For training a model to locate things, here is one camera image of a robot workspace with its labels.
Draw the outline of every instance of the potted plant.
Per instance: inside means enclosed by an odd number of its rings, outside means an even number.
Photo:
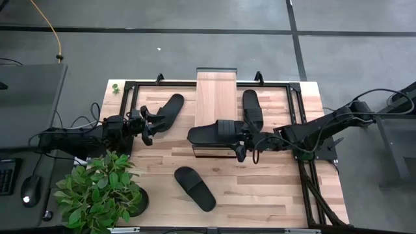
[[[133,163],[126,155],[107,151],[105,157],[92,159],[89,169],[74,168],[59,181],[54,196],[58,201],[66,227],[77,233],[110,233],[119,218],[126,222],[143,213],[149,204],[145,190],[131,181],[126,172]]]

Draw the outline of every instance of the gray floor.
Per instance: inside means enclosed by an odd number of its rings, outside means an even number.
[[[284,0],[38,0],[54,25],[161,29],[290,29]],[[299,30],[416,31],[412,0],[292,0]],[[0,23],[45,25],[30,2],[15,0]],[[234,67],[239,79],[299,81],[292,36],[230,34],[59,34],[70,76],[60,106],[65,124],[102,103],[108,79],[195,79],[196,68]],[[400,89],[415,81],[416,38],[301,36],[308,81],[324,106],[337,108],[371,88]],[[56,62],[51,33],[0,32],[0,57],[24,64]],[[387,93],[363,98],[374,110]],[[416,232],[416,192],[382,192],[389,160],[375,127],[347,129],[337,146],[351,224]]]

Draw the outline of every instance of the computer mouse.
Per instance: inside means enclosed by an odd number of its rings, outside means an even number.
[[[40,200],[39,175],[32,175],[25,179],[20,188],[21,202],[25,207],[34,207]]]

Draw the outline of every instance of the small green object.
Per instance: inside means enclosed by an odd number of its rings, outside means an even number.
[[[118,88],[117,84],[113,84],[112,89],[113,89],[112,91],[113,94],[118,94],[120,92],[120,89]]]

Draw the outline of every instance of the desk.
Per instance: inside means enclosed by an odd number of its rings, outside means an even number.
[[[122,92],[112,93],[112,85],[123,90],[125,80],[109,80],[101,117],[119,113]],[[308,121],[324,115],[316,82],[301,82]],[[247,88],[237,88],[238,115],[242,116],[241,97]],[[284,89],[252,88],[257,92],[263,109],[262,131],[290,124],[287,96]],[[152,146],[145,146],[140,137],[133,144],[131,161],[140,174],[133,179],[149,194],[149,207],[140,216],[119,226],[186,226],[238,228],[292,228],[307,227],[300,186],[298,165],[291,151],[264,152],[259,164],[251,155],[243,163],[236,159],[197,159],[186,139],[194,126],[196,111],[195,87],[140,87],[136,108],[146,105],[156,113],[171,95],[178,93],[185,104],[172,128],[157,133]],[[174,179],[180,166],[195,169],[203,178],[217,205],[211,212],[202,211]],[[326,161],[317,161],[318,180],[323,197],[341,220],[348,222],[343,193],[335,168]],[[315,201],[312,200],[317,218]]]

